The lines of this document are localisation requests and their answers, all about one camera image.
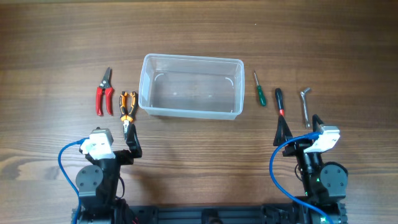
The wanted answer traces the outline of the orange black long-nose pliers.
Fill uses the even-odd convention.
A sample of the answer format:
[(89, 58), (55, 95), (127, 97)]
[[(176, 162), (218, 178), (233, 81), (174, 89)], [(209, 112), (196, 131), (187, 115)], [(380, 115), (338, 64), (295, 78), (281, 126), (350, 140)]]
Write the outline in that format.
[(121, 110), (121, 121), (123, 122), (124, 139), (127, 139), (129, 127), (135, 120), (138, 108), (138, 94), (135, 91), (130, 93), (122, 91), (119, 96), (119, 108)]

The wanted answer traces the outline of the red handled pruning shears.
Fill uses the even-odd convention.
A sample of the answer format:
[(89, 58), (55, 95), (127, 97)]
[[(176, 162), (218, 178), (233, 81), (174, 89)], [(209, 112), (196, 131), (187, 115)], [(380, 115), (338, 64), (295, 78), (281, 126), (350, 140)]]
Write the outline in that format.
[(103, 115), (103, 98), (105, 98), (106, 111), (108, 112), (108, 114), (113, 115), (112, 97), (114, 93), (114, 88), (111, 86), (110, 83), (111, 74), (112, 69), (108, 67), (99, 86), (96, 89), (95, 109), (98, 116)]

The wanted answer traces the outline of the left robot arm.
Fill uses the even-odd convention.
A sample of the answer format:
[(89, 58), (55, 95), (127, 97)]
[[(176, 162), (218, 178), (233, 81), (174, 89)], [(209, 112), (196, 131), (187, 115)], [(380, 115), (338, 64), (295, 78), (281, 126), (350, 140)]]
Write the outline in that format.
[(79, 207), (73, 212), (73, 223), (139, 223), (126, 200), (116, 195), (119, 183), (125, 188), (121, 166), (142, 157), (136, 127), (131, 124), (127, 129), (127, 149), (113, 151), (112, 144), (111, 131), (96, 128), (80, 146), (91, 164), (76, 175)]

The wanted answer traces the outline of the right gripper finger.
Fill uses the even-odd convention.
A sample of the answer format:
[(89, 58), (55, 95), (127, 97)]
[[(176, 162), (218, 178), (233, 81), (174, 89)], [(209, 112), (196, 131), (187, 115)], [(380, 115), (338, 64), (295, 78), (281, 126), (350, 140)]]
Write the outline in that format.
[(290, 132), (289, 126), (287, 125), (285, 118), (282, 115), (279, 115), (273, 146), (280, 146), (281, 144), (292, 138), (293, 135)]
[(321, 132), (321, 125), (323, 125), (324, 122), (320, 119), (320, 117), (317, 114), (314, 114), (312, 116), (312, 128), (313, 132)]

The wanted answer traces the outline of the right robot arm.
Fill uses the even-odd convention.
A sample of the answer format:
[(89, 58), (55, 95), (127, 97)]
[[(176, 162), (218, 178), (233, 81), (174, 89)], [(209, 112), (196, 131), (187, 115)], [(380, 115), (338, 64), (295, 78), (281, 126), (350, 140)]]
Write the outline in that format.
[[(280, 115), (274, 138), (275, 151), (269, 162), (270, 177), (291, 203), (267, 205), (267, 223), (347, 223), (346, 208), (340, 201), (346, 197), (348, 170), (337, 162), (323, 162), (322, 154), (332, 149), (340, 138), (336, 126), (327, 126), (313, 115), (313, 131), (293, 137), (285, 118)], [(274, 175), (278, 152), (295, 157), (305, 195), (296, 197), (281, 186)]]

